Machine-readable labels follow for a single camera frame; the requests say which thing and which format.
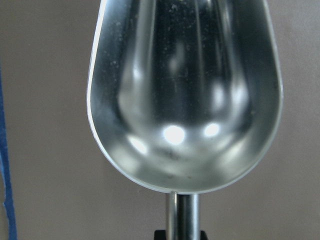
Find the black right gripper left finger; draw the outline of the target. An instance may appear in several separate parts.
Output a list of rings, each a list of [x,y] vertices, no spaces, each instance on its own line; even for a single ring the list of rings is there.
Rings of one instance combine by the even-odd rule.
[[[167,233],[164,229],[158,229],[154,231],[153,240],[166,240]]]

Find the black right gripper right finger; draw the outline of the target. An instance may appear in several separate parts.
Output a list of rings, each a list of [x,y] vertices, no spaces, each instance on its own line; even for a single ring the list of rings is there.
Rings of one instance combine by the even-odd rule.
[[[200,240],[208,240],[208,236],[205,231],[200,231]]]

